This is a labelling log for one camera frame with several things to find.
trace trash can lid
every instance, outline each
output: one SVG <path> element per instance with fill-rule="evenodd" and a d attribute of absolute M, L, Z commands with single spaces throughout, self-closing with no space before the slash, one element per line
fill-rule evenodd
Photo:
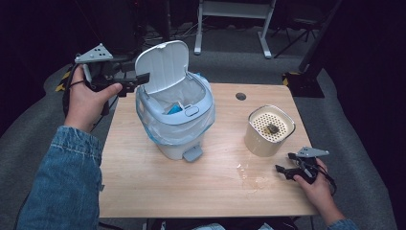
<path fill-rule="evenodd" d="M 149 73 L 143 84 L 148 94 L 167 89 L 183 80 L 188 72 L 189 48 L 185 42 L 174 40 L 142 52 L 135 61 L 136 75 Z"/>

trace cylindrical container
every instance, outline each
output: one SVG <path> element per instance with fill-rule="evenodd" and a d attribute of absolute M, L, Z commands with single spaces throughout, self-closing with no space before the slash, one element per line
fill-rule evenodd
<path fill-rule="evenodd" d="M 274 105 L 265 105 L 250 114 L 244 142 L 257 156 L 272 156 L 295 131 L 293 120 Z"/>

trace hand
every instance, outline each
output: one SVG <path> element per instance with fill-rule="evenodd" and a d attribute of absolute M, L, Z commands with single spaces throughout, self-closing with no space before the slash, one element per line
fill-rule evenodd
<path fill-rule="evenodd" d="M 72 83 L 83 81 L 82 66 L 78 66 L 72 78 Z M 85 132 L 90 132 L 93 124 L 100 117 L 102 108 L 109 98 L 118 94 L 123 86 L 119 83 L 112 84 L 100 92 L 93 92 L 85 84 L 78 83 L 67 87 L 71 90 L 69 98 L 69 112 L 65 119 L 65 125 L 75 127 Z"/>
<path fill-rule="evenodd" d="M 327 166 L 322 160 L 316 158 L 316 161 L 318 165 L 327 170 Z M 331 196 L 329 182 L 322 173 L 318 173 L 316 180 L 312 184 L 308 184 L 299 175 L 295 175 L 293 178 L 302 187 L 308 200 L 316 206 L 326 225 L 331 225 L 333 222 L 345 218 L 335 205 Z"/>

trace denim sleeve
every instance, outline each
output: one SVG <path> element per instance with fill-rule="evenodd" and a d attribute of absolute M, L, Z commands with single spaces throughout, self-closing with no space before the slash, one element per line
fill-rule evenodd
<path fill-rule="evenodd" d="M 333 222 L 327 230 L 358 230 L 358 227 L 352 220 L 346 218 Z"/>
<path fill-rule="evenodd" d="M 21 210 L 17 229 L 97 229 L 102 145 L 60 126 Z"/>

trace gray carpet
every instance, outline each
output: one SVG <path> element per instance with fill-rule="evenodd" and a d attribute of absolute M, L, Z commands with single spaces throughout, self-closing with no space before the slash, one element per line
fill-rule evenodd
<path fill-rule="evenodd" d="M 193 54 L 194 36 L 184 41 L 190 48 L 192 72 L 201 73 L 210 82 L 282 84 L 281 75 L 298 71 L 298 66 L 313 41 L 300 41 L 279 58 L 265 59 L 256 34 L 250 30 L 211 30 L 203 34 L 202 53 Z M 284 32 L 267 37 L 276 53 L 287 44 Z M 55 134 L 63 124 L 62 93 L 56 92 L 60 78 L 68 68 L 61 66 L 44 83 L 47 95 L 27 109 L 0 139 L 0 223 L 12 229 L 18 209 L 29 192 L 34 174 Z M 336 98 L 334 84 L 325 71 L 318 77 L 325 98 L 295 98 L 312 146 L 328 150 L 322 159 L 335 178 L 335 200 L 343 213 L 360 229 L 396 229 L 391 202 L 379 174 L 346 119 Z M 93 134 L 105 141 L 114 110 L 105 117 Z M 103 218 L 101 221 L 124 229 L 141 230 L 143 218 Z M 300 229 L 311 229 L 309 217 L 296 221 Z M 315 229 L 326 229 L 319 217 Z"/>

